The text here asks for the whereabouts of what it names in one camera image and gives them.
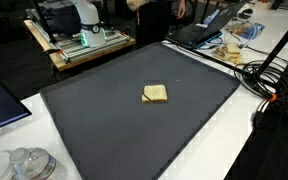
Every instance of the person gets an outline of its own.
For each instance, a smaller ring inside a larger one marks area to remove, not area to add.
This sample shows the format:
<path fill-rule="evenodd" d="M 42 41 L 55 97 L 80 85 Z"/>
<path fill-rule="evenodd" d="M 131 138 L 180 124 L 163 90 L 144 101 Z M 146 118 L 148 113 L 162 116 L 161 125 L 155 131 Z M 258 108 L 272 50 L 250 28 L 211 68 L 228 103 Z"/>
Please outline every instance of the person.
<path fill-rule="evenodd" d="M 186 11 L 185 0 L 178 0 L 176 18 L 180 19 Z M 141 48 L 165 39 L 172 20 L 172 0 L 150 0 L 135 12 L 137 47 Z"/>

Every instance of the plastic bag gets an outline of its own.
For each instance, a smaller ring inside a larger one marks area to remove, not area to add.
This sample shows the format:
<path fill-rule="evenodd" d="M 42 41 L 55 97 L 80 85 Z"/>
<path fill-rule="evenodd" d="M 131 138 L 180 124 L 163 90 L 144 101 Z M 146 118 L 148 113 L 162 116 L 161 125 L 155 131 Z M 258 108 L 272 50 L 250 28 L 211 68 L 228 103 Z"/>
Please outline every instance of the plastic bag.
<path fill-rule="evenodd" d="M 243 22 L 241 24 L 235 24 L 228 27 L 228 31 L 237 34 L 245 39 L 255 39 L 261 35 L 265 29 L 263 24 Z"/>

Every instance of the white table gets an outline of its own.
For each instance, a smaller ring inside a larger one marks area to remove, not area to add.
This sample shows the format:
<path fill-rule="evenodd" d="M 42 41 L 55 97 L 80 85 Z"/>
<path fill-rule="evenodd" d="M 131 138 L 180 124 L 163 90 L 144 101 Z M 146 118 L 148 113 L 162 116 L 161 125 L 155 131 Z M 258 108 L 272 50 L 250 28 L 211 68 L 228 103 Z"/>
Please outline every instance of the white table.
<path fill-rule="evenodd" d="M 250 45 L 257 49 L 271 51 L 288 29 L 288 11 L 255 10 L 255 14 L 256 21 L 260 22 L 261 20 L 268 27 Z M 231 75 L 233 73 L 217 63 L 200 59 L 191 54 L 187 55 L 223 72 Z M 280 56 L 288 60 L 288 48 L 285 48 Z M 262 99 L 249 93 L 243 87 L 239 87 L 192 139 L 160 179 L 223 179 L 252 132 L 252 115 L 261 101 Z M 68 180 L 81 179 L 40 95 L 27 98 L 23 100 L 23 103 L 33 115 L 0 129 L 0 151 L 14 150 L 19 147 L 44 148 L 66 166 Z"/>

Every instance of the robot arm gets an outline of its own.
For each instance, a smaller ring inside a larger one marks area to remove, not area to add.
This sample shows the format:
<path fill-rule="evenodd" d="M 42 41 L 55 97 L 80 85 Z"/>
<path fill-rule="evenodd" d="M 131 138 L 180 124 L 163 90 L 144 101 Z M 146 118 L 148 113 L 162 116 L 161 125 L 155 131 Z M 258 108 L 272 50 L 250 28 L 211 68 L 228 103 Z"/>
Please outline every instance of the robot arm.
<path fill-rule="evenodd" d="M 71 0 L 81 18 L 81 42 L 84 47 L 105 44 L 104 29 L 101 28 L 96 7 L 87 0 Z"/>

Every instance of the gray mat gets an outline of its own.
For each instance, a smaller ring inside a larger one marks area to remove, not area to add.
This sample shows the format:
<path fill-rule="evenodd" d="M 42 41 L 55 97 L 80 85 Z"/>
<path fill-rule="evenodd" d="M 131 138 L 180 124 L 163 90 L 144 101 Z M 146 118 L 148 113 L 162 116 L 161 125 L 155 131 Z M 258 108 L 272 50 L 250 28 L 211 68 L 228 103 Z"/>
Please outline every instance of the gray mat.
<path fill-rule="evenodd" d="M 143 104 L 145 85 L 169 101 Z M 231 76 L 157 43 L 41 90 L 83 179 L 156 179 L 236 90 Z"/>

